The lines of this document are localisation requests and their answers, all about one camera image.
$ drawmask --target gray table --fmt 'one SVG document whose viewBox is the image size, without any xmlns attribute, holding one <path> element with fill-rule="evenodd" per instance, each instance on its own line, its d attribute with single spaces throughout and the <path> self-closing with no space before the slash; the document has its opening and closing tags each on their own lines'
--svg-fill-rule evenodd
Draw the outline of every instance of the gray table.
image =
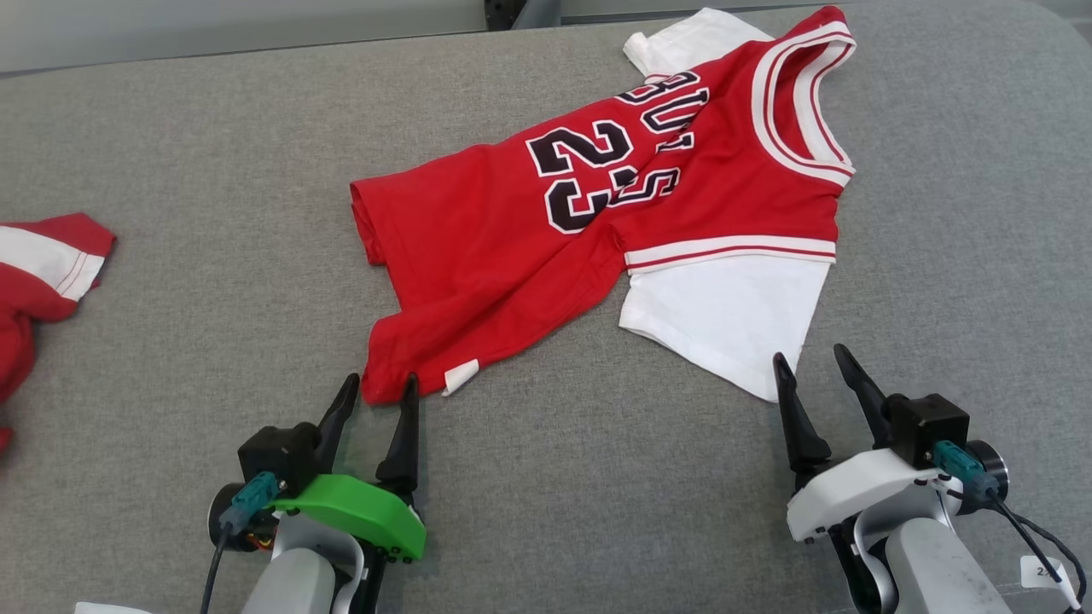
<svg viewBox="0 0 1092 614">
<path fill-rule="evenodd" d="M 748 13 L 772 34 L 808 9 Z M 858 174 L 799 365 L 835 452 L 867 428 L 830 347 L 888 391 L 939 391 L 1009 462 L 1013 508 L 1092 563 L 1092 50 L 1014 1 L 847 8 L 858 52 L 822 104 Z M 0 219 L 85 211 L 119 243 L 2 409 L 0 610 L 194 612 L 205 510 L 265 424 L 314 420 L 396 309 L 347 185 L 640 82 L 616 24 L 123 63 L 0 81 Z M 616 328 L 604 305 L 423 415 L 426 560 L 384 612 L 850 612 L 833 553 L 790 540 L 780 421 Z M 396 414 L 363 408 L 369 476 Z M 1024 548 L 958 529 L 1017 612 Z M 215 611 L 264 564 L 228 555 Z"/>
</svg>

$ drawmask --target clothing label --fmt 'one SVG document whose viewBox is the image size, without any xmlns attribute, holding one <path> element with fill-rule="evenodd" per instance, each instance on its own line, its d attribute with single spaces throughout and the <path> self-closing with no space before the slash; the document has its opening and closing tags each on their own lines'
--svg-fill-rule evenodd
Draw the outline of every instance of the clothing label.
<svg viewBox="0 0 1092 614">
<path fill-rule="evenodd" d="M 1069 583 L 1069 575 L 1066 574 L 1066 566 L 1054 557 L 1046 557 L 1051 565 L 1058 570 L 1061 576 L 1061 591 L 1073 594 L 1073 586 Z M 1051 577 L 1051 570 L 1043 567 L 1043 563 L 1037 556 L 1020 557 L 1020 583 L 1025 589 L 1056 589 L 1058 583 Z"/>
<path fill-rule="evenodd" d="M 477 371 L 478 371 L 477 358 L 474 358 L 473 361 L 470 361 L 467 363 L 463 363 L 453 369 L 448 369 L 443 374 L 443 381 L 447 383 L 447 387 L 443 389 L 443 392 L 441 392 L 440 395 L 447 397 L 452 392 L 454 392 L 455 390 L 459 390 L 459 387 L 466 383 L 466 381 L 470 380 L 470 378 L 474 377 L 477 374 Z"/>
</svg>

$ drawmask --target label sticker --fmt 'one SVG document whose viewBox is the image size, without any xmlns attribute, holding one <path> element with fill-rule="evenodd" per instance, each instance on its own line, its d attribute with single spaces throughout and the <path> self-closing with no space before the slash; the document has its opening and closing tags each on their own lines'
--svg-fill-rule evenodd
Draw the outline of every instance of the label sticker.
<svg viewBox="0 0 1092 614">
<path fill-rule="evenodd" d="M 1066 574 L 1066 566 L 1054 557 L 1046 557 L 1051 565 L 1058 570 L 1061 576 L 1061 583 L 1065 587 L 1063 592 L 1072 593 L 1073 586 L 1069 583 L 1069 575 Z M 1025 589 L 1056 589 L 1058 583 L 1051 577 L 1051 570 L 1043 567 L 1037 556 L 1020 557 L 1020 583 Z"/>
</svg>

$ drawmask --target white jersey trim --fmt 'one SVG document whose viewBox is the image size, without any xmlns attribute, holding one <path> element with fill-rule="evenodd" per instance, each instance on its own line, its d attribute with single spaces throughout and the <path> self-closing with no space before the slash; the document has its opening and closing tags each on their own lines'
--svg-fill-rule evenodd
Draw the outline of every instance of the white jersey trim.
<svg viewBox="0 0 1092 614">
<path fill-rule="evenodd" d="M 0 262 L 41 280 L 69 300 L 79 302 L 106 261 L 67 243 L 11 226 L 0 226 Z"/>
<path fill-rule="evenodd" d="M 627 251 L 626 268 L 632 275 L 717 258 L 755 255 L 832 263 L 834 241 L 772 235 L 735 235 L 677 241 Z"/>
<path fill-rule="evenodd" d="M 827 45 L 793 85 L 796 120 L 812 158 L 806 158 L 785 145 L 773 120 L 773 97 L 778 74 L 785 59 L 806 47 Z M 855 168 L 838 144 L 819 111 L 818 88 L 823 75 L 844 62 L 856 43 L 842 22 L 832 22 L 810 32 L 786 38 L 771 47 L 759 60 L 751 82 L 751 121 L 762 147 L 782 166 L 818 179 L 845 186 Z"/>
</svg>

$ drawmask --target red sleeve with white stripe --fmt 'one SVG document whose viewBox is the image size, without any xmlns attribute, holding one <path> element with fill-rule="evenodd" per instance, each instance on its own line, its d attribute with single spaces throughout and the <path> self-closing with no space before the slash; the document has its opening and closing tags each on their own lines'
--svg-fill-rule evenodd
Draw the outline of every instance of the red sleeve with white stripe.
<svg viewBox="0 0 1092 614">
<path fill-rule="evenodd" d="M 71 316 L 112 245 L 114 235 L 83 213 L 0 224 L 0 402 L 34 365 L 31 320 Z"/>
</svg>

